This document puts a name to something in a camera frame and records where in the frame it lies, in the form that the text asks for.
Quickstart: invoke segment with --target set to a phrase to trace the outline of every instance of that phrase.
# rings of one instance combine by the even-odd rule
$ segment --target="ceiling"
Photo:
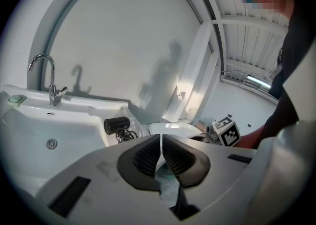
[[[247,75],[271,83],[267,77],[277,67],[277,55],[287,33],[288,19],[281,14],[252,9],[241,0],[215,0],[212,5],[221,26],[225,78],[243,81]]]

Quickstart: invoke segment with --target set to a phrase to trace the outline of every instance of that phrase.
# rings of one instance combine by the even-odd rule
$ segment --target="person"
[[[295,124],[299,119],[295,108],[283,89],[283,83],[304,58],[315,37],[315,24],[311,16],[303,11],[297,0],[244,0],[256,8],[269,9],[289,19],[288,33],[277,58],[280,71],[272,82],[269,93],[279,99],[273,115],[265,125],[242,136],[235,147],[258,148],[260,142],[276,136],[283,128]]]

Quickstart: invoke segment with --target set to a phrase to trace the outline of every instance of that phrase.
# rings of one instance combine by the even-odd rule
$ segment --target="sink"
[[[27,97],[15,109],[6,103],[13,94]],[[103,121],[120,116],[130,119],[139,137],[149,135],[125,102],[65,96],[51,107],[45,92],[5,87],[0,93],[4,168],[14,185],[36,196],[48,180],[84,155],[117,144],[114,135],[105,133]]]

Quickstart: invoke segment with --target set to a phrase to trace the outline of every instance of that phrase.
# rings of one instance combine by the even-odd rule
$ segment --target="faucet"
[[[48,54],[39,54],[35,56],[28,67],[28,70],[31,71],[34,64],[40,60],[40,59],[45,59],[48,60],[51,66],[51,71],[50,71],[50,86],[49,86],[49,104],[50,106],[56,106],[59,104],[61,98],[65,95],[67,92],[68,88],[63,87],[63,89],[56,94],[56,85],[55,85],[55,62],[51,56]]]

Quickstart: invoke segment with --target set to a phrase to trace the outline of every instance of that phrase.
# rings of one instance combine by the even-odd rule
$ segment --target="toilet lid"
[[[202,132],[196,127],[179,122],[179,123],[152,123],[149,126],[149,132],[151,135],[155,134],[167,134],[177,135],[181,137],[189,137],[192,135],[199,135]]]

